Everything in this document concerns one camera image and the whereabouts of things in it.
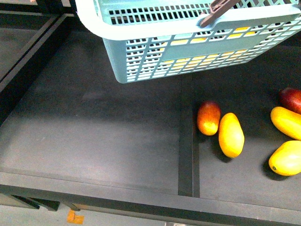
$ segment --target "metal frame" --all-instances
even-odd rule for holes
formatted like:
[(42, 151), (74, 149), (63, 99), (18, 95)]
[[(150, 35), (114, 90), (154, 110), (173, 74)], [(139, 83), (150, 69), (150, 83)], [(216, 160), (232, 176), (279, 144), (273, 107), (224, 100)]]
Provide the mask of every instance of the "metal frame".
[[(70, 15), (57, 19), (0, 82), (0, 107), (5, 110), (1, 114), (1, 122), (6, 119), (75, 24), (76, 18)], [(0, 172), (0, 192), (58, 201), (75, 210), (86, 205), (113, 214), (191, 225), (204, 225), (204, 222), (207, 225), (237, 226), (301, 225), (301, 211), (298, 210), (199, 198), (198, 149), (193, 123), (195, 112), (192, 78), (191, 75), (186, 75), (182, 77), (178, 195), (6, 172)]]

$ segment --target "orange object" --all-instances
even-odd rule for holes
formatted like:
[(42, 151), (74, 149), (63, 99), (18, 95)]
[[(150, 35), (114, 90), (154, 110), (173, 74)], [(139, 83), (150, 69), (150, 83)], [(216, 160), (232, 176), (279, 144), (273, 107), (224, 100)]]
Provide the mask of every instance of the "orange object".
[(67, 216), (67, 222), (82, 225), (84, 223), (84, 216), (77, 216), (74, 210), (70, 210)]
[(214, 101), (205, 101), (198, 110), (198, 129), (201, 133), (212, 136), (218, 130), (221, 109)]

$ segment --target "basket slot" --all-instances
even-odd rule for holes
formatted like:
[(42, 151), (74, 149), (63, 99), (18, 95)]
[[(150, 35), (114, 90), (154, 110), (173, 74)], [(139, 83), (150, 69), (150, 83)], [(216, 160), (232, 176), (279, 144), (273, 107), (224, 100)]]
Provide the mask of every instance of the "basket slot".
[(102, 9), (102, 15), (107, 15), (104, 20), (108, 24), (143, 24), (154, 21), (171, 21), (196, 18), (201, 13), (209, 13), (208, 4), (149, 6), (121, 9)]

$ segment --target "black surface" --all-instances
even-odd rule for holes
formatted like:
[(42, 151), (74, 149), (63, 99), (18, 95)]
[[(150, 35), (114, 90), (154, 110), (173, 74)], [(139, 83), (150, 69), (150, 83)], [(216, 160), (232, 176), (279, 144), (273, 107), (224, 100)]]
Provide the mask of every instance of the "black surface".
[(2, 125), (2, 170), (177, 194), (180, 85), (122, 85), (102, 39), (73, 32)]
[(0, 80), (15, 64), (15, 56), (19, 54), (20, 49), (36, 32), (35, 30), (0, 28)]
[(203, 226), (204, 222), (237, 226), (301, 225), (301, 211), (88, 184), (80, 186), (85, 187), (82, 192), (77, 190), (79, 184), (74, 184), (75, 190), (71, 193), (4, 185), (0, 185), (0, 191), (71, 201), (75, 205), (79, 204), (78, 207), (89, 205), (101, 207), (108, 213), (189, 225)]
[(38, 6), (25, 5), (25, 4), (0, 3), (0, 9), (5, 11), (17, 11), (17, 12), (33, 12), (33, 13), (40, 12), (40, 8)]
[(0, 11), (0, 27), (12, 29), (40, 29), (52, 15)]
[(181, 76), (179, 195), (199, 197), (199, 151), (192, 75)]
[(33, 201), (39, 206), (45, 207), (49, 211), (57, 211), (58, 207), (60, 206), (60, 202), (45, 200), (45, 199), (37, 199), (37, 198), (26, 198), (28, 200)]
[(63, 4), (61, 0), (36, 0), (36, 2), (42, 13), (63, 13)]
[(32, 209), (38, 210), (40, 208), (40, 206), (37, 203), (35, 203), (35, 202), (33, 202), (29, 199), (26, 199), (24, 197), (21, 197), (21, 196), (18, 196), (18, 195), (10, 195), (10, 197), (16, 199), (19, 202), (22, 202), (23, 204), (29, 206)]
[(301, 48), (278, 46), (253, 61), (195, 76), (196, 102), (219, 103), (222, 115), (233, 112), (245, 135), (241, 155), (226, 157), (218, 136), (199, 133), (200, 197), (301, 210), (301, 174), (283, 177), (268, 159), (285, 141), (292, 140), (270, 120), (279, 105), (278, 91), (301, 89)]
[(9, 12), (0, 14), (0, 16), (3, 15), (12, 16), (14, 22), (11, 24), (4, 24), (4, 28), (0, 28), (0, 61), (2, 62), (0, 65), (0, 82), (13, 70), (17, 63), (22, 60), (57, 19), (57, 16), (40, 16), (39, 14), (26, 15), (29, 18), (32, 16), (41, 18), (41, 21), (45, 21), (45, 23), (36, 31), (22, 29), (22, 27), (37, 28), (38, 25), (40, 25), (40, 22), (37, 24), (28, 24), (26, 17), (24, 17), (24, 21), (21, 23), (21, 21), (17, 22), (17, 20), (20, 19), (19, 15), (11, 14)]
[(69, 31), (68, 19), (63, 16), (0, 82), (0, 124), (20, 101)]
[[(58, 32), (66, 28), (60, 24)], [(45, 43), (53, 41), (50, 34), (45, 36)], [(287, 139), (273, 127), (266, 112), (275, 104), (278, 86), (300, 84), (298, 48), (279, 47), (262, 56), (260, 62), (193, 74), (196, 102), (213, 98), (222, 101), (223, 112), (237, 112), (246, 144), (249, 142), (246, 147), (254, 151), (229, 161), (218, 152), (216, 137), (208, 139), (198, 134), (199, 199), (177, 195), (176, 190), (180, 76), (119, 84), (107, 56), (100, 54), (105, 52), (104, 47), (95, 47), (95, 43), (100, 43), (100, 38), (73, 33), (1, 126), (1, 171), (11, 172), (1, 173), (1, 192), (195, 225), (203, 221), (244, 226), (301, 225), (297, 196), (300, 190), (295, 189), (300, 178), (275, 178), (267, 170), (266, 156), (262, 154)], [(51, 45), (47, 46), (41, 45), (39, 50), (49, 50)], [(133, 126), (137, 122), (141, 130)], [(116, 140), (120, 142), (119, 149), (114, 146)], [(256, 148), (260, 144), (265, 144), (264, 148)], [(262, 165), (256, 158), (259, 155)], [(116, 179), (116, 175), (120, 181), (101, 178)], [(90, 176), (98, 178), (92, 181)]]

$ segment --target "yellow mango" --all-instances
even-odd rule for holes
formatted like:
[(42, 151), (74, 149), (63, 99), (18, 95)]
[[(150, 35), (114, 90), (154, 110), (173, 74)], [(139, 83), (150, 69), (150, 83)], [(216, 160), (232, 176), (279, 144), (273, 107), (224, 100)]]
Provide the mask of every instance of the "yellow mango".
[(278, 130), (289, 137), (301, 140), (301, 114), (275, 107), (271, 111), (271, 120)]
[(245, 136), (234, 113), (222, 117), (218, 140), (222, 152), (229, 158), (236, 158), (243, 151)]
[(269, 166), (282, 176), (292, 176), (301, 172), (301, 141), (283, 143), (270, 157)]

